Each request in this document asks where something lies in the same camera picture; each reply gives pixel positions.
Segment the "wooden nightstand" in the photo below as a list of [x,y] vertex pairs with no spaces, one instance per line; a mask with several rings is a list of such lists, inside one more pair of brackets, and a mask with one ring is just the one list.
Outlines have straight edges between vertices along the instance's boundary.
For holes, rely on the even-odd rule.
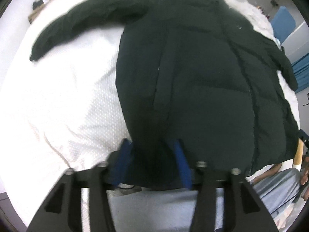
[[45,9],[47,5],[49,5],[51,1],[48,1],[46,4],[41,4],[36,9],[33,10],[33,12],[28,16],[28,21],[30,24],[33,23],[33,21],[39,16],[39,14]]

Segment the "black puffer jacket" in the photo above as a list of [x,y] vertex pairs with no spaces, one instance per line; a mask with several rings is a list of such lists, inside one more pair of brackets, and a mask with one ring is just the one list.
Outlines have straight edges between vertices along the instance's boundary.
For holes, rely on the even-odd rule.
[[297,89],[290,61],[224,0],[87,0],[42,31],[30,60],[110,22],[124,25],[116,88],[131,137],[115,183],[188,186],[197,162],[250,176],[295,156],[278,78]]

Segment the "white textured bed sheet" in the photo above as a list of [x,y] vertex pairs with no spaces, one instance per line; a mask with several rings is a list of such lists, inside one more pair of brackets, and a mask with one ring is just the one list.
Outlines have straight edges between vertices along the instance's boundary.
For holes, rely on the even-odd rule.
[[[124,139],[131,142],[116,88],[122,23],[90,28],[53,47],[38,61],[30,60],[42,31],[85,1],[51,0],[32,24],[24,21],[27,31],[21,39],[5,38],[1,53],[1,169],[8,197],[27,228],[66,170],[90,169],[119,150]],[[270,22],[258,8],[247,0],[224,1],[281,50]],[[281,73],[278,78],[299,129],[296,90]],[[287,161],[264,166],[250,176],[241,173],[252,187],[263,180],[265,169]],[[110,206],[112,197],[172,190],[188,189],[121,183],[107,196]],[[91,231],[89,189],[83,188],[81,195],[82,231]]]

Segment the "blue curtain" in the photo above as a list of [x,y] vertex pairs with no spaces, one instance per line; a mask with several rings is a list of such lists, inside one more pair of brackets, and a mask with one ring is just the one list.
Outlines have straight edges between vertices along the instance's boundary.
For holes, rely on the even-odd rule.
[[292,69],[297,80],[299,93],[309,85],[309,53],[292,64]]

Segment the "grey duvet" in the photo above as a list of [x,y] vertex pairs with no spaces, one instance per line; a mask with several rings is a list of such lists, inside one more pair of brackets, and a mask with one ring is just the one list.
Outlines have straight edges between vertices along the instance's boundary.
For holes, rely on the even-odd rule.
[[[291,204],[300,189],[301,173],[287,169],[252,184],[273,218]],[[110,209],[116,231],[188,231],[197,192],[141,191],[112,197]]]

